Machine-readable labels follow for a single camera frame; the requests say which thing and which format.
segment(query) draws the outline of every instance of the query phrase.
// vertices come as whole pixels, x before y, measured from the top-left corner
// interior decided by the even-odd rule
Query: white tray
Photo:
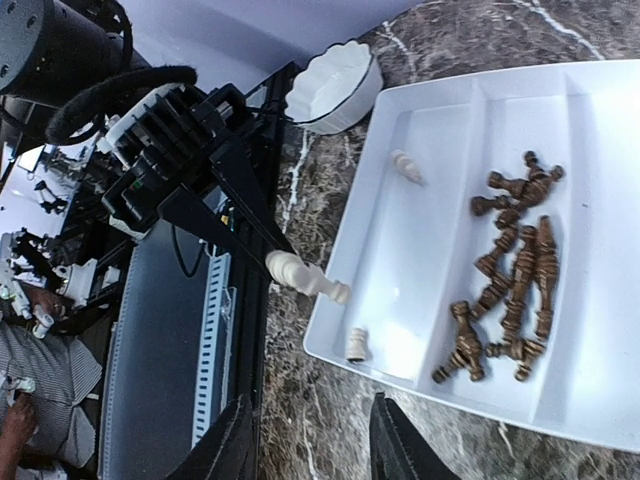
[[[385,90],[378,96],[327,275],[353,287],[346,307],[320,296],[311,355],[447,405],[532,430],[640,451],[640,61],[517,68]],[[400,177],[406,151],[428,185]],[[491,170],[523,177],[522,154],[567,175],[523,223],[551,216],[560,278],[547,353],[526,383],[508,358],[431,379],[454,346],[449,304],[486,286],[474,260],[493,246],[494,214],[469,213]],[[507,259],[511,264],[512,256]],[[533,338],[533,289],[523,336]],[[484,317],[499,341],[501,305]],[[345,361],[353,327],[368,359]]]

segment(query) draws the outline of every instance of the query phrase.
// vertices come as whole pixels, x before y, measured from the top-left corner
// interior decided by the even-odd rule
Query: white knight chess piece
[[[292,253],[274,250],[267,255],[266,265],[276,282],[295,288],[309,297],[324,293],[340,305],[346,305],[351,298],[349,285],[331,282],[318,266],[307,266],[300,257]]]

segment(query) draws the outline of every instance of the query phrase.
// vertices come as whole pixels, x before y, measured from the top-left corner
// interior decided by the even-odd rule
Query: marble countertop
[[[541,63],[633,58],[640,8],[609,0],[436,0],[365,34],[392,87]],[[291,128],[278,220],[301,256],[328,262],[368,127],[316,136]],[[261,468],[277,480],[370,478],[374,394],[395,399],[462,479],[634,479],[640,455],[541,435],[377,384],[304,353],[313,300],[273,286]]]

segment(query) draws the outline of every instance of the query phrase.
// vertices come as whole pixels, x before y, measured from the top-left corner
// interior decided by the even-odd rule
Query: white bowl
[[[285,115],[314,133],[340,133],[362,120],[380,90],[378,61],[369,45],[352,40],[309,62],[286,97]]]

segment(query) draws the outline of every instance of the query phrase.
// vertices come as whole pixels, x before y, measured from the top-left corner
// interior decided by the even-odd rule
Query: wooden chess piece
[[[516,338],[509,343],[490,343],[485,349],[487,357],[501,357],[503,355],[518,362],[515,377],[519,382],[524,382],[531,375],[533,362],[545,352],[546,348],[541,343],[533,340]]]
[[[520,220],[520,213],[518,213],[513,208],[507,208],[506,210],[503,210],[500,215],[498,215],[498,218],[496,219],[494,224],[498,228],[498,230],[504,230],[509,225],[518,223],[518,220]]]
[[[527,178],[530,182],[546,175],[546,172],[538,164],[538,157],[536,156],[535,152],[532,152],[531,150],[525,152],[524,163],[529,168],[529,174],[527,175]]]
[[[518,227],[509,225],[502,231],[502,235],[496,238],[493,243],[495,248],[491,252],[480,257],[474,265],[484,275],[491,278],[498,266],[498,260],[500,257],[511,251],[518,239]]]
[[[506,190],[513,198],[519,200],[522,198],[527,181],[521,178],[509,180],[499,172],[491,172],[487,183],[491,188]]]
[[[442,383],[447,378],[450,378],[451,374],[456,370],[467,368],[468,364],[469,361],[462,355],[460,350],[456,348],[449,357],[447,364],[438,367],[431,375],[431,378],[433,378],[433,381],[436,383]]]
[[[462,356],[468,361],[471,381],[482,380],[484,378],[484,369],[480,364],[480,358],[482,357],[483,349],[480,340],[478,340],[478,334],[471,326],[469,303],[462,301],[452,304],[451,314],[458,323],[456,349],[460,350]]]
[[[540,290],[540,310],[537,312],[536,336],[542,341],[547,341],[551,333],[553,290],[558,281],[559,270],[556,242],[553,239],[553,227],[551,219],[547,215],[540,217],[536,243],[538,261],[535,281]]]
[[[513,293],[511,299],[506,302],[507,313],[500,325],[504,329],[504,341],[509,343],[520,335],[522,314],[526,308],[524,300],[533,281],[536,267],[536,235],[537,230],[530,225],[522,229],[520,238],[524,246],[518,252],[513,263],[511,276],[513,278]]]
[[[495,307],[505,297],[511,285],[512,281],[509,277],[495,272],[491,283],[482,291],[482,295],[471,309],[473,319],[479,320],[482,315]]]
[[[511,208],[509,197],[506,195],[499,195],[494,198],[473,197],[471,199],[471,212],[476,217],[481,217],[494,208],[496,210]]]
[[[533,180],[527,182],[522,198],[516,205],[516,210],[519,212],[544,202],[549,196],[551,185],[560,181],[564,176],[564,169],[556,165],[548,174],[542,169],[532,170],[529,174],[533,175]]]

